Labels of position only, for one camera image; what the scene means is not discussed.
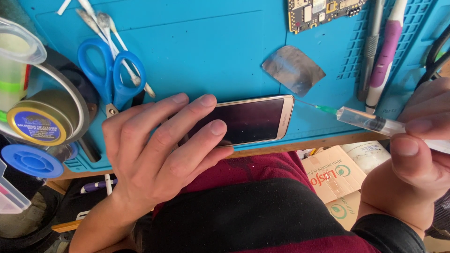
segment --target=blue scissors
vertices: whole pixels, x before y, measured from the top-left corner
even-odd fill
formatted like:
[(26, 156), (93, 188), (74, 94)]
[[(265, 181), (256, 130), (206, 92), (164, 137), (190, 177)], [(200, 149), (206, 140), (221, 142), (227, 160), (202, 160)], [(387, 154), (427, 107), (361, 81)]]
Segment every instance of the blue scissors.
[[(86, 51), (91, 46), (98, 47), (103, 54), (106, 66), (106, 75), (104, 77), (97, 76), (89, 68), (86, 62)], [(141, 82), (136, 88), (126, 87), (120, 79), (120, 65), (123, 59), (130, 60), (140, 73)], [(80, 62), (81, 69), (92, 82), (103, 102), (106, 104), (106, 118), (119, 113), (119, 110), (123, 109), (127, 101), (138, 95), (144, 89), (146, 80), (144, 65), (139, 58), (131, 52), (122, 51), (114, 60), (108, 44), (100, 39), (87, 39), (80, 47), (78, 47), (78, 61)]]

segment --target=sleeve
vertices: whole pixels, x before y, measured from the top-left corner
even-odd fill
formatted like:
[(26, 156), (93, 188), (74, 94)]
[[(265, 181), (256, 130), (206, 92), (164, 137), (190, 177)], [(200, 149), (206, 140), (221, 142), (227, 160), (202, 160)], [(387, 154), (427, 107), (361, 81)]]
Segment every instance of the sleeve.
[(118, 251), (114, 251), (113, 253), (137, 253), (137, 252), (132, 249), (121, 249)]
[(351, 231), (382, 253), (424, 253), (419, 235), (404, 222), (384, 214), (369, 214), (356, 221)]

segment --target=smartphone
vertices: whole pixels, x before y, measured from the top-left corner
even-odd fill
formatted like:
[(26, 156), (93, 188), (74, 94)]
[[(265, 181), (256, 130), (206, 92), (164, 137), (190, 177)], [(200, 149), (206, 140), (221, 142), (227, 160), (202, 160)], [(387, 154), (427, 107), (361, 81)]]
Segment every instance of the smartphone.
[(188, 132), (178, 145), (186, 143), (202, 127), (216, 119), (223, 120), (228, 128), (217, 146), (281, 139), (288, 130), (294, 101), (292, 95), (277, 95), (219, 103), (210, 114)]

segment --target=hand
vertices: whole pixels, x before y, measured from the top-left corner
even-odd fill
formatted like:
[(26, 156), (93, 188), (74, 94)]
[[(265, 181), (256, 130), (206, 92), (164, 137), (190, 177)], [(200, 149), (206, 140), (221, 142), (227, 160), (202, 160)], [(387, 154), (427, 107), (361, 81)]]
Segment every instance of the hand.
[[(125, 206), (130, 219), (172, 199), (200, 173), (233, 153), (232, 147), (214, 148), (227, 130), (221, 120), (210, 122), (172, 152), (217, 102), (213, 95), (204, 95), (188, 103), (188, 96), (180, 93), (132, 107), (102, 124), (106, 153), (118, 178), (110, 197)], [(175, 113), (149, 139), (151, 130)]]
[(450, 154), (430, 150), (422, 139), (450, 139), (450, 78), (423, 83), (398, 121), (406, 123), (407, 134), (391, 138), (395, 174), (438, 199), (450, 188)]

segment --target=circuit board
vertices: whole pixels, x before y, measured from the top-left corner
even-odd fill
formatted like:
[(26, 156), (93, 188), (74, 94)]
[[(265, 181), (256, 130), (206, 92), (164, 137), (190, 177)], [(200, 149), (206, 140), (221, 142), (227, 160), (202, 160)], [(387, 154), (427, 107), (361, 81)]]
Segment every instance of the circuit board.
[(295, 34), (328, 23), (335, 18), (353, 17), (367, 0), (288, 0), (289, 30)]

